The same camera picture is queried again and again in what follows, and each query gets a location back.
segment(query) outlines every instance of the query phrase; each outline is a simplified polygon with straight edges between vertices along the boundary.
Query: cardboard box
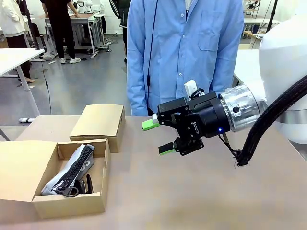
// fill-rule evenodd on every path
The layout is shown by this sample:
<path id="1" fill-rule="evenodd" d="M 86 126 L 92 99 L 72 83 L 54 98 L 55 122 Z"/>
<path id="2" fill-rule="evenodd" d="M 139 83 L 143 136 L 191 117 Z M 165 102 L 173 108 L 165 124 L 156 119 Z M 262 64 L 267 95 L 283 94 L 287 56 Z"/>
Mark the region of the cardboard box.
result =
<path id="1" fill-rule="evenodd" d="M 111 152 L 119 152 L 125 126 L 125 109 L 118 104 L 91 104 L 83 110 L 70 139 L 93 140 L 107 138 Z"/>
<path id="2" fill-rule="evenodd" d="M 67 198 L 63 195 L 41 195 L 43 187 L 66 165 L 81 144 L 91 144 L 94 165 L 90 174 L 94 192 Z M 107 139 L 50 142 L 0 142 L 0 199 L 31 202 L 41 218 L 66 217 L 104 212 L 110 154 Z"/>

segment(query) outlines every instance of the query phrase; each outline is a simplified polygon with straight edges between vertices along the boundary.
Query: zipper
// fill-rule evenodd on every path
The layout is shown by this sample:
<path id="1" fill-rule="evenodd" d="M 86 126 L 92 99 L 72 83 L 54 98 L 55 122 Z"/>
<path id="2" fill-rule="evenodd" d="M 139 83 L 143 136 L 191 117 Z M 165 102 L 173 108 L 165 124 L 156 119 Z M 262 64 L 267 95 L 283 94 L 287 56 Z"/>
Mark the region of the zipper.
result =
<path id="1" fill-rule="evenodd" d="M 70 184 L 77 177 L 77 175 L 78 175 L 80 169 L 82 168 L 84 162 L 86 161 L 86 159 L 90 156 L 90 154 L 92 152 L 93 152 L 93 149 L 89 146 L 85 146 L 83 148 L 78 160 L 71 166 L 71 168 L 68 170 L 68 172 L 65 173 L 65 175 L 62 176 L 59 179 L 59 181 L 56 183 L 56 185 L 59 184 L 59 186 L 57 186 L 56 189 L 55 189 L 55 192 L 57 194 L 65 195 L 66 194 L 65 190 L 67 188 L 74 188 L 74 187 L 70 187 Z"/>

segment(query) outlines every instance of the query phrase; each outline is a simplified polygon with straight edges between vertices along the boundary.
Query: light blue shirt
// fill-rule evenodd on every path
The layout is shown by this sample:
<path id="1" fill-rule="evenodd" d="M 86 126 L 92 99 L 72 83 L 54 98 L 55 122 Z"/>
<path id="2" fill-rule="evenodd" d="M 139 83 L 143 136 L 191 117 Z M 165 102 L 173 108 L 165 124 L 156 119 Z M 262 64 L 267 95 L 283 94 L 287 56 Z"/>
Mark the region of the light blue shirt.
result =
<path id="1" fill-rule="evenodd" d="M 243 31 L 242 0 L 132 0 L 128 14 L 127 95 L 132 115 L 147 116 L 147 72 L 151 38 L 148 107 L 187 97 L 193 79 L 205 92 L 231 86 Z"/>

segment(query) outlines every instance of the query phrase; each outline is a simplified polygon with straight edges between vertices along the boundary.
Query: gray floor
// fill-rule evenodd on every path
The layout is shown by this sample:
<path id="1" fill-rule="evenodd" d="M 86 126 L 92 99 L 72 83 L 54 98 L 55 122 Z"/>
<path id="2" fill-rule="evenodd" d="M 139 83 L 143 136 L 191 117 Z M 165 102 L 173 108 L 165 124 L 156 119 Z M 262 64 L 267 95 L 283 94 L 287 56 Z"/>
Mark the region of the gray floor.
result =
<path id="1" fill-rule="evenodd" d="M 126 65 L 122 36 L 112 38 L 112 52 L 100 51 L 91 60 L 90 55 L 76 65 L 48 65 L 43 63 L 47 79 L 53 115 L 80 115 L 87 104 L 123 104 L 127 115 L 131 114 L 126 97 Z M 47 88 L 40 62 L 32 62 L 31 76 L 35 79 L 32 93 L 42 115 L 50 114 Z M 21 117 L 33 117 L 25 92 L 17 79 L 0 78 L 0 125 L 18 125 Z"/>

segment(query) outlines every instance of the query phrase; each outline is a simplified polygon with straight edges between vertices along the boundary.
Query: box flap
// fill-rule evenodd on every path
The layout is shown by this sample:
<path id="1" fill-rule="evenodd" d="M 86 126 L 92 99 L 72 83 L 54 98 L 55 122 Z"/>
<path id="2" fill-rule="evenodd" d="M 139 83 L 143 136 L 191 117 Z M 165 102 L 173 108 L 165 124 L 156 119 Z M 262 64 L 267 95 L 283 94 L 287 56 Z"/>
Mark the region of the box flap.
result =
<path id="1" fill-rule="evenodd" d="M 56 146 L 50 141 L 0 142 L 0 199 L 31 202 Z"/>
<path id="2" fill-rule="evenodd" d="M 123 109 L 118 104 L 87 105 L 70 136 L 116 136 Z"/>

